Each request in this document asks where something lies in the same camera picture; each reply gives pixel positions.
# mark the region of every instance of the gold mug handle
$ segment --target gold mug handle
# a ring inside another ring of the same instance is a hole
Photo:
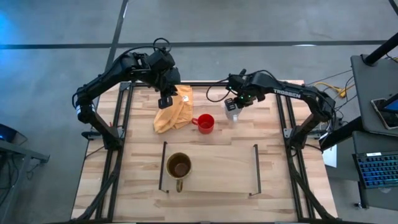
[[[182,180],[177,180],[177,192],[180,193],[182,191]]]

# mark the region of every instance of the coffee mug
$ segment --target coffee mug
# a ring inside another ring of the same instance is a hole
[[[202,134],[210,134],[214,128],[214,118],[210,114],[202,114],[198,119],[193,118],[192,123],[198,126]]]
[[[172,154],[166,163],[167,173],[175,180],[177,180],[177,192],[182,191],[182,180],[191,173],[192,164],[191,159],[182,152]]]

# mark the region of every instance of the table leg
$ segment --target table leg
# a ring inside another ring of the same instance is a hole
[[[22,158],[22,166],[18,170],[19,178],[16,180],[15,184],[11,187],[11,190],[9,192],[9,195],[7,198],[8,203],[6,204],[6,208],[4,210],[2,218],[0,220],[1,224],[6,223],[6,221],[8,221],[10,213],[12,212],[12,210],[15,207],[16,200],[17,200],[17,194],[18,194],[19,189],[22,187],[22,181],[24,180],[25,174],[28,170],[30,160],[31,160],[30,156],[24,156]]]
[[[369,204],[368,204],[368,196],[366,195],[366,189],[362,187],[359,181],[358,181],[358,190],[359,190],[359,198],[361,201],[359,203],[356,203],[355,206],[358,208],[368,209]]]

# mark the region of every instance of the brown mug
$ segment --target brown mug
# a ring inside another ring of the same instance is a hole
[[[177,180],[177,192],[182,191],[182,181],[188,177],[192,170],[191,159],[182,152],[172,154],[166,163],[167,173]]]

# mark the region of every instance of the red mug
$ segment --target red mug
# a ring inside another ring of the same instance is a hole
[[[210,134],[214,128],[214,118],[210,114],[202,114],[198,119],[193,118],[192,124],[197,125],[202,134]]]

